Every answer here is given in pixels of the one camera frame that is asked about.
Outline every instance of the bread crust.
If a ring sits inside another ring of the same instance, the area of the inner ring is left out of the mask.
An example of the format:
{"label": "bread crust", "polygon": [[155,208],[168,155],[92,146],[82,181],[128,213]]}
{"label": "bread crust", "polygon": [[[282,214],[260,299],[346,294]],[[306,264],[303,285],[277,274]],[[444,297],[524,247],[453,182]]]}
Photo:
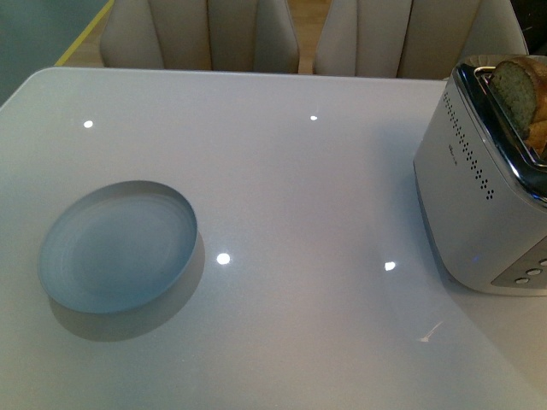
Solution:
{"label": "bread crust", "polygon": [[496,69],[505,64],[515,64],[522,68],[532,82],[536,96],[536,107],[531,123],[547,120],[547,66],[532,58],[519,56],[500,62]]}
{"label": "bread crust", "polygon": [[544,159],[546,155],[545,145],[547,145],[547,120],[530,124],[528,127],[528,138],[524,143],[534,148],[542,159]]}

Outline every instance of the toaster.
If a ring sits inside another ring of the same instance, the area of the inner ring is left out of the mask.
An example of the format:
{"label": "toaster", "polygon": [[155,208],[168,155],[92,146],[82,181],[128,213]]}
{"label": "toaster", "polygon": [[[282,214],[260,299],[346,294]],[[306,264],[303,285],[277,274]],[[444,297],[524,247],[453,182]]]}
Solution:
{"label": "toaster", "polygon": [[432,249],[472,290],[547,295],[547,163],[528,149],[489,79],[458,64],[414,158]]}

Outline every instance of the glossy table surface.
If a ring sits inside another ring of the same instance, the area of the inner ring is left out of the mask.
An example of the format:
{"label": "glossy table surface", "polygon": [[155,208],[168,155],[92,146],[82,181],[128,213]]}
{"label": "glossy table surface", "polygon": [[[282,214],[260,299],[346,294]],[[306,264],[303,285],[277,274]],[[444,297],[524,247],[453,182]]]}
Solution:
{"label": "glossy table surface", "polygon": [[[547,299],[468,290],[427,241],[412,160],[443,89],[31,77],[0,109],[0,407],[547,408]],[[194,207],[189,270],[126,313],[61,307],[38,280],[45,234],[127,180]]]}

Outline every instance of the toaster slot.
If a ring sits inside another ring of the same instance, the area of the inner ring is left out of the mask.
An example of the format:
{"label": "toaster slot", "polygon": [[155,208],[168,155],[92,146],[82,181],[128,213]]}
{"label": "toaster slot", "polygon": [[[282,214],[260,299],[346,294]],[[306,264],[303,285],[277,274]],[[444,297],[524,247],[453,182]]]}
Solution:
{"label": "toaster slot", "polygon": [[475,77],[479,82],[480,87],[486,94],[492,108],[497,111],[498,119],[503,120],[509,126],[511,135],[506,136],[511,141],[518,145],[518,149],[526,156],[526,159],[530,161],[535,167],[547,169],[547,163],[538,155],[535,149],[532,149],[526,145],[524,136],[518,131],[518,127],[512,119],[512,115],[509,112],[509,108],[503,102],[503,99],[496,91],[496,88],[491,85],[490,79],[494,67],[477,67],[474,70]]}

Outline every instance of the chair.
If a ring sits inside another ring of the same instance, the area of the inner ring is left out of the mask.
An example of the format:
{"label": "chair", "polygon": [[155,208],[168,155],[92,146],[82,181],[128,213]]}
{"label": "chair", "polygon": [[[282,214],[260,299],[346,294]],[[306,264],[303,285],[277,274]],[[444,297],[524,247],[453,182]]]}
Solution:
{"label": "chair", "polygon": [[297,73],[286,0],[116,0],[106,67]]}
{"label": "chair", "polygon": [[314,73],[442,79],[501,54],[528,54],[510,0],[332,0]]}

